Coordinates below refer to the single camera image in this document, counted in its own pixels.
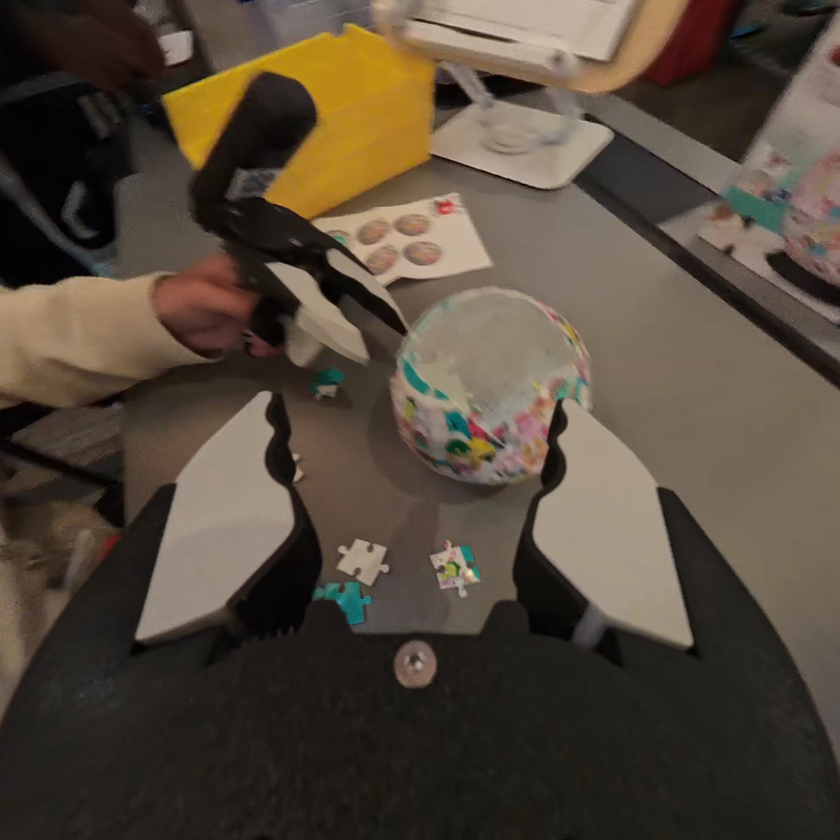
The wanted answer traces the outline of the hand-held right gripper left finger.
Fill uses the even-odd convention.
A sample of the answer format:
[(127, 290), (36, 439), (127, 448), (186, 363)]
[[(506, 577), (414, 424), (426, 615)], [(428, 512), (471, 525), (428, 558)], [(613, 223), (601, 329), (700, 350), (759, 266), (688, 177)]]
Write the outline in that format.
[(295, 487), (283, 398), (260, 392), (175, 481), (134, 639), (152, 645), (212, 627), (263, 637), (302, 624), (322, 569)]

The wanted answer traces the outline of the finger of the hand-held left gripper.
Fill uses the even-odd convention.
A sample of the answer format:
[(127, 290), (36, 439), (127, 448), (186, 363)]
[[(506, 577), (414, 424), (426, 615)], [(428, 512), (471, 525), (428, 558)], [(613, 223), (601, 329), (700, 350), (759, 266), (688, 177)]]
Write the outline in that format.
[(327, 299), (337, 303), (351, 298), (396, 333), (407, 335), (402, 310), (377, 276), (346, 249), (328, 248), (324, 259), (322, 290)]
[(267, 281), (265, 296), (281, 303), (281, 293), (285, 292), (286, 298), (297, 303), (283, 322), (286, 354), (291, 363), (300, 368), (311, 367), (323, 349), (357, 364), (369, 363), (361, 331), (322, 294), (318, 282), (307, 271), (281, 262), (269, 262), (266, 269), (271, 280)]

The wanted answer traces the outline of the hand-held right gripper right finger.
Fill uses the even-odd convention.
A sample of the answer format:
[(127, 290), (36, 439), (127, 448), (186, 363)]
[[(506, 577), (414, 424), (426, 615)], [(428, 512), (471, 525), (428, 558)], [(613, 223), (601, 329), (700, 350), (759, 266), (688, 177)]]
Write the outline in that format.
[(583, 649), (615, 631), (692, 648), (657, 480), (572, 400), (557, 403), (548, 447), (513, 562), (531, 630)]

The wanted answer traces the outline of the colourful puzzle ball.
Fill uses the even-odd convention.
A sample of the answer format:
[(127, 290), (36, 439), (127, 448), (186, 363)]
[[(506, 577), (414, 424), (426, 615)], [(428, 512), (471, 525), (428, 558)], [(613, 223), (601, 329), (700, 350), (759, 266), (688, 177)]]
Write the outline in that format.
[(429, 307), (396, 352), (389, 386), (409, 450), (432, 471), (473, 486), (537, 477), (556, 403), (592, 410), (580, 334), (550, 306), (499, 287)]

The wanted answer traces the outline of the person's left forearm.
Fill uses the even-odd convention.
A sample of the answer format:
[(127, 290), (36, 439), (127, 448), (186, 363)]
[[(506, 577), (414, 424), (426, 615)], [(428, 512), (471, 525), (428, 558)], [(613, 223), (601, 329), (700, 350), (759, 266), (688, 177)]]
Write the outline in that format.
[(79, 276), (2, 289), (1, 407), (93, 404), (174, 368), (215, 361), (158, 319), (153, 293), (166, 272), (127, 280)]

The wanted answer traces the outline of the paper sheet with ball pictures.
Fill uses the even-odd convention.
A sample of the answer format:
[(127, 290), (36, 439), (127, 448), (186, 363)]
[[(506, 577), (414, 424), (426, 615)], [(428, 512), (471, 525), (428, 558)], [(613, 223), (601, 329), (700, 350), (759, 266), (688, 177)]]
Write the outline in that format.
[(313, 224), (349, 248), (385, 287), (493, 267), (458, 193), (320, 217)]

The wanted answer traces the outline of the colourful puzzle piece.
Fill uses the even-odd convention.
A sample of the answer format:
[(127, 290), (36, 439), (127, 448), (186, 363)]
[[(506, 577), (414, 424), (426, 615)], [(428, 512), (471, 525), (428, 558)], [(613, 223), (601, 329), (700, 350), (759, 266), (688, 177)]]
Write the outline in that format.
[(469, 546), (445, 541), (441, 551), (429, 555), (438, 589), (456, 592), (465, 599), (468, 588), (481, 582), (477, 561)]

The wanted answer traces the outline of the puzzle box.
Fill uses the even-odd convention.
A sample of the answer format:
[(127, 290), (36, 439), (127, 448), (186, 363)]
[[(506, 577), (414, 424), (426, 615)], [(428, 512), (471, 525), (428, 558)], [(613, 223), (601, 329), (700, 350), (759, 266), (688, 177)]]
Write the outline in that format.
[(837, 18), (773, 106), (698, 235), (838, 326)]

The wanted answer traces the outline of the person's left hand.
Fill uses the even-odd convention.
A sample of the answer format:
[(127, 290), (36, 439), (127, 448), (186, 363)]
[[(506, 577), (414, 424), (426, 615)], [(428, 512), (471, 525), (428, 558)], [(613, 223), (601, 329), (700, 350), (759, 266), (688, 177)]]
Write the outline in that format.
[(252, 335), (260, 295), (247, 289), (235, 261), (220, 251), (154, 283), (152, 307), (159, 323), (181, 345), (207, 358), (243, 350), (254, 358), (284, 354)]

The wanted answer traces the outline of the yellow plastic bin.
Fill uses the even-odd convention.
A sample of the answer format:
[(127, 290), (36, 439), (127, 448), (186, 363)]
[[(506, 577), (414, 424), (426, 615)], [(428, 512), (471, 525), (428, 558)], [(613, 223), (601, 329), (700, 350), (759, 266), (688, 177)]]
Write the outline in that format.
[(268, 201), (318, 218), (428, 160), (434, 65), (347, 24), (341, 35), (315, 35), (165, 94), (175, 139), (193, 169), (262, 71), (299, 81), (318, 111), (317, 127)]

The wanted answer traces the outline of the instruction sheet on stand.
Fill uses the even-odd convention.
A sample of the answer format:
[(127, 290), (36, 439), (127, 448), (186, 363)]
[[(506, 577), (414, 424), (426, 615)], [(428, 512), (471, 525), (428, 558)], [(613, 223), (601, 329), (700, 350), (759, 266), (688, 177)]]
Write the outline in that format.
[(688, 5), (636, 1), (615, 55), (601, 62), (412, 20), (417, 2), (372, 2), (371, 10), (381, 35), (432, 60), (469, 100), (435, 130), (432, 154), (543, 191), (570, 184), (613, 140), (611, 129), (584, 119), (580, 95), (606, 95), (640, 77)]

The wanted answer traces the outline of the person's beige trousers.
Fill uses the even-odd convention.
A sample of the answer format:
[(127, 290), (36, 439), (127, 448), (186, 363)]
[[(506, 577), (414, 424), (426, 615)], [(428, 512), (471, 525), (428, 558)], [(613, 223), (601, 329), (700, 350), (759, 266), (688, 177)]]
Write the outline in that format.
[(119, 535), (87, 504), (2, 505), (2, 714), (48, 631)]

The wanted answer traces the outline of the printed instruction sheet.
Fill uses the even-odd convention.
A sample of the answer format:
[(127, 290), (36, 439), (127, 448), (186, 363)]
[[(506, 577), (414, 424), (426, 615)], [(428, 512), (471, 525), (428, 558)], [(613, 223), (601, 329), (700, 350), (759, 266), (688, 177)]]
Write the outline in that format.
[(512, 43), (566, 48), (609, 61), (635, 16), (636, 1), (423, 1), (409, 18)]

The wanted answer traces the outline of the red seat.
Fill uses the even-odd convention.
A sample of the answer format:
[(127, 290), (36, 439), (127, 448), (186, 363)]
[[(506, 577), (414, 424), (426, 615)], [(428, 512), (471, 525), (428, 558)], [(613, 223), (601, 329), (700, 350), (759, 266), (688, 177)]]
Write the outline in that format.
[(712, 67), (741, 5), (741, 1), (690, 1), (666, 48), (644, 79), (667, 88)]

